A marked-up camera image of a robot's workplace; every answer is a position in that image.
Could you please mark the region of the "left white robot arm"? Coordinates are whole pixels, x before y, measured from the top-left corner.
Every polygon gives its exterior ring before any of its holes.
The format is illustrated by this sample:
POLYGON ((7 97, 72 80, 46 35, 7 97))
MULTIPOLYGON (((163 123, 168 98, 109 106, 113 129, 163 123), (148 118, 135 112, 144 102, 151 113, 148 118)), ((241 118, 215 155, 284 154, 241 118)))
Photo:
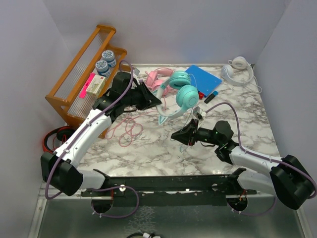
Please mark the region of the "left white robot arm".
POLYGON ((97 170, 80 171, 78 166, 92 143, 125 112, 126 107, 140 111, 161 104, 144 84, 128 72, 118 72, 112 86, 95 100, 84 122, 53 152, 41 156, 42 177, 46 186, 72 196, 80 189, 92 189, 97 195, 109 191, 106 176, 97 170))

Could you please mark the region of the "teal cat-ear headphones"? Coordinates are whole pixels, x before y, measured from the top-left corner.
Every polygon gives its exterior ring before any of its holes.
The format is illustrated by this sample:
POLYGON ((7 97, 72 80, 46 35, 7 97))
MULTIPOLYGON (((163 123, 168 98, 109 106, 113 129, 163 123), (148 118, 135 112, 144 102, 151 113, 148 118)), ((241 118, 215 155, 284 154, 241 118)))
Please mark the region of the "teal cat-ear headphones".
MULTIPOLYGON (((165 80, 154 92, 153 94, 161 99, 163 92, 170 86, 172 89, 178 90, 176 95, 176 103, 179 106, 179 110, 173 112, 172 114, 166 114, 161 106, 156 106, 156 110, 158 112, 158 125, 161 126, 168 119, 176 119, 182 116, 185 112, 191 109, 190 114, 193 111, 193 107, 199 101, 199 93, 195 86, 191 85, 191 77, 185 71, 175 71, 169 77, 169 79, 165 80)), ((190 114, 187 117, 186 122, 183 127, 187 124, 190 118, 190 114)))

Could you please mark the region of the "pink cat-ear headphones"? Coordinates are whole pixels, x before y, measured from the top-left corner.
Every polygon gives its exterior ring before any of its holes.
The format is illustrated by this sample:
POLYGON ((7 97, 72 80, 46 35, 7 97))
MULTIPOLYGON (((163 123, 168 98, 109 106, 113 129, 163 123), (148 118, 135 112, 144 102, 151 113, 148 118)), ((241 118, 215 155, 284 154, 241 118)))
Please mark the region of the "pink cat-ear headphones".
MULTIPOLYGON (((147 78, 144 80, 144 83, 151 92, 154 92, 163 83, 164 78, 170 77, 174 72, 175 70, 167 67, 159 67, 151 72, 145 71, 147 78)), ((107 131, 105 139, 110 140, 115 137, 115 132, 124 126, 124 132, 118 137, 118 143, 121 147, 128 147, 133 140, 143 132, 143 125, 138 123, 137 119, 157 112, 156 110, 150 110, 149 112, 139 113, 137 116, 133 116, 132 113, 135 111, 136 109, 129 110, 128 116, 107 131)))

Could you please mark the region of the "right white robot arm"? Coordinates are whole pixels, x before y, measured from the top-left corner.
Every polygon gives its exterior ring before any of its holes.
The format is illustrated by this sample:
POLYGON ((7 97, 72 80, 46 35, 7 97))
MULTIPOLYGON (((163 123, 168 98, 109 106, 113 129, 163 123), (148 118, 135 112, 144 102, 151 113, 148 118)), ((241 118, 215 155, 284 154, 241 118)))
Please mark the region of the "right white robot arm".
POLYGON ((232 136, 233 131, 226 121, 220 120, 213 129, 206 129, 199 127, 197 119, 192 119, 184 128, 174 132, 171 139, 187 146, 196 142, 215 145, 216 156, 222 162, 247 168, 227 182, 231 193, 238 194, 244 189, 261 191, 277 196, 293 210, 314 195, 317 186, 296 157, 280 158, 242 149, 232 136))

